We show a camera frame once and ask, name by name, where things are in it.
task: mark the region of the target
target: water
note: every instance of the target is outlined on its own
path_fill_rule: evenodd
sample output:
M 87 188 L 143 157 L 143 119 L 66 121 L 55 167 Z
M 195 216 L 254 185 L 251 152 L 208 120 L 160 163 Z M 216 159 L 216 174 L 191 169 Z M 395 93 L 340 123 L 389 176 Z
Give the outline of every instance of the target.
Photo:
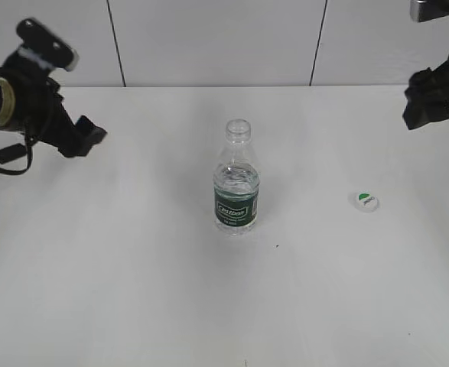
M 253 202 L 253 198 L 256 198 L 256 195 L 258 194 L 260 179 L 258 172 L 256 172 L 251 164 L 220 164 L 214 171 L 213 179 L 216 195 L 235 204 L 249 204 L 250 200 Z M 216 217 L 217 226 L 224 232 L 233 235 L 248 232 L 254 226 L 256 221 L 256 202 L 254 202 L 254 205 L 252 206 L 254 218 L 250 223 L 239 227 L 228 226 Z

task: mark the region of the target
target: green bottle label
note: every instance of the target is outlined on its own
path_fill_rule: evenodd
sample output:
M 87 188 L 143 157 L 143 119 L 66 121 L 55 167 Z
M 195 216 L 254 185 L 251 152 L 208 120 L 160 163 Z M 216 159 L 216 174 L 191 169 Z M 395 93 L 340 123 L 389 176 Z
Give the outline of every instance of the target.
M 220 196 L 214 191 L 216 197 L 217 219 L 231 227 L 243 227 L 250 224 L 256 218 L 256 204 L 258 191 L 246 200 L 234 201 Z

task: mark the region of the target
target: bottle cap lid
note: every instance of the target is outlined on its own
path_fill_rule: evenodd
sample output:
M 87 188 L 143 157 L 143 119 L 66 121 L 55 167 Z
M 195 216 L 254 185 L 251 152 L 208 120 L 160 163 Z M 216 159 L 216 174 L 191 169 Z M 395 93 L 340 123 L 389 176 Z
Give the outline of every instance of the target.
M 379 199 L 371 193 L 355 193 L 351 197 L 351 201 L 358 210 L 364 213 L 373 213 L 380 206 Z

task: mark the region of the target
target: green and white bottle cap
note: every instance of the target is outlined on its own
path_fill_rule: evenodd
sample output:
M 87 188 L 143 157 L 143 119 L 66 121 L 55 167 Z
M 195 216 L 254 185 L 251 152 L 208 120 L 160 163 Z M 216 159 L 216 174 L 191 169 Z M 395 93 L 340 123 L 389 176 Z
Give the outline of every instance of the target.
M 364 213 L 375 212 L 380 206 L 379 199 L 371 193 L 355 193 L 352 199 L 355 207 Z

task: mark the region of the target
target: black cable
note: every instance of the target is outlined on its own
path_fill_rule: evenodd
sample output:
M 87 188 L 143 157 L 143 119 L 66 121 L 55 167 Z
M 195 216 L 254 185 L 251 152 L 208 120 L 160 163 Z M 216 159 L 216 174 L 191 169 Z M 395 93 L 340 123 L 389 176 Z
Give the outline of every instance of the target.
M 0 174 L 6 174 L 8 176 L 20 176 L 21 174 L 24 174 L 25 172 L 27 172 L 32 165 L 32 161 L 34 159 L 34 155 L 32 153 L 32 147 L 34 145 L 37 144 L 37 142 L 42 138 L 42 136 L 44 135 L 44 133 L 46 132 L 46 130 L 49 128 L 53 117 L 54 117 L 54 97 L 52 95 L 52 92 L 50 89 L 47 90 L 46 96 L 48 98 L 48 105 L 49 105 L 49 109 L 48 109 L 48 114 L 47 114 L 47 120 L 44 123 L 41 132 L 32 137 L 31 135 L 31 126 L 30 126 L 30 120 L 26 119 L 24 122 L 24 143 L 25 146 L 23 146 L 24 151 L 22 151 L 19 156 L 15 156 L 14 159 L 5 159 L 5 163 L 8 161 L 14 161 L 17 158 L 21 158 L 25 155 L 27 155 L 27 166 L 23 169 L 23 170 L 8 170 L 5 168 L 0 167 Z M 16 150 L 17 148 L 22 147 L 22 145 L 20 145 L 20 147 L 18 147 L 19 145 L 12 145 L 10 147 L 4 148 L 4 149 L 12 149 L 12 150 Z

